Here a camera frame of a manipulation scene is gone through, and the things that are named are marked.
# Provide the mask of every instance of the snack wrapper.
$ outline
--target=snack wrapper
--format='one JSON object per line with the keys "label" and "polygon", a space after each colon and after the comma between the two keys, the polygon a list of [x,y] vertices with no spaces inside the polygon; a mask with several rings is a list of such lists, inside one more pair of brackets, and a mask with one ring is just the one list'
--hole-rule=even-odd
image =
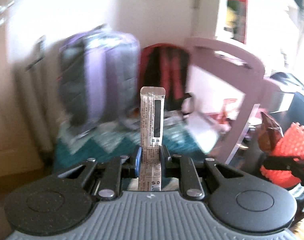
{"label": "snack wrapper", "polygon": [[143,87],[140,95],[142,159],[138,190],[160,191],[165,89]]}

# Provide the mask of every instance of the bookshelf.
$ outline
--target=bookshelf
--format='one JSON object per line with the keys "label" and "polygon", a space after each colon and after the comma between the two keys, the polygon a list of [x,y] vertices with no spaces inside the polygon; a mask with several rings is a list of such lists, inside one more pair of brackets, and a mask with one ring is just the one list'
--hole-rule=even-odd
{"label": "bookshelf", "polygon": [[[269,18],[272,14],[281,15],[283,21],[282,25],[289,26],[288,31],[284,35],[291,37],[291,43],[296,43],[299,35],[297,26],[298,20],[298,6],[294,0],[255,0],[262,6],[268,8],[267,14],[261,12],[261,16],[258,20],[266,17]],[[271,3],[274,3],[273,10],[270,8]],[[227,0],[200,0],[199,8],[196,9],[197,22],[195,23],[193,36],[226,40],[227,33],[224,30],[226,14],[227,14]],[[276,41],[279,37],[271,37],[271,31],[263,32],[260,38],[260,42],[256,40],[251,40],[247,45],[243,45],[246,50],[252,51],[253,54],[259,58],[268,58],[265,60],[267,69],[272,69],[275,62],[279,62],[282,57],[280,49],[271,49],[267,52],[265,48],[264,40],[267,41],[269,46],[271,41]]]}

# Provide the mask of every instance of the patterned rug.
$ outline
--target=patterned rug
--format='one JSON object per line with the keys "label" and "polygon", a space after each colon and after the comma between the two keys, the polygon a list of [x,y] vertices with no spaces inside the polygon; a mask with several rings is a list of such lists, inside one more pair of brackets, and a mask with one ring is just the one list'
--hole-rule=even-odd
{"label": "patterned rug", "polygon": [[[187,155],[198,162],[204,160],[205,154],[188,133],[176,111],[164,113],[162,144],[166,145],[171,155]],[[130,155],[136,145],[140,145],[140,130],[129,131],[118,122],[99,124],[95,130],[79,139],[69,133],[69,124],[63,123],[58,135],[53,172],[89,157],[96,158],[99,162],[108,162],[116,156]],[[162,187],[169,181],[170,179],[162,179]]]}

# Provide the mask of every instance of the metal pin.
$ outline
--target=metal pin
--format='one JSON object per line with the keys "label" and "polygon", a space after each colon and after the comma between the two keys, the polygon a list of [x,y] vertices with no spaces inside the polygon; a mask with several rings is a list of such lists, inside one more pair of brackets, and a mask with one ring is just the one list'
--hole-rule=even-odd
{"label": "metal pin", "polygon": [[114,191],[111,190],[111,189],[101,189],[99,191],[99,196],[100,197],[106,197],[106,198],[113,197],[114,196]]}
{"label": "metal pin", "polygon": [[189,197],[200,197],[202,195],[202,191],[196,188],[191,188],[187,190],[187,195]]}

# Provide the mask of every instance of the pink chair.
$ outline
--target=pink chair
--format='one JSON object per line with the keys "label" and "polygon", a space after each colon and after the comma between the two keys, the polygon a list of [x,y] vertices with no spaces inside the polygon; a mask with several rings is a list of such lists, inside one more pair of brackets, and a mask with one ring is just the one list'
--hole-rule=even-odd
{"label": "pink chair", "polygon": [[[260,105],[260,96],[265,73],[263,63],[243,45],[233,40],[224,42],[206,38],[187,38],[185,47],[191,53],[191,65],[196,65],[244,93],[239,114],[231,130],[218,140],[210,152],[218,161],[229,163],[248,130],[248,120],[255,115]],[[223,51],[237,57],[245,64],[239,66],[218,57],[215,51]]]}

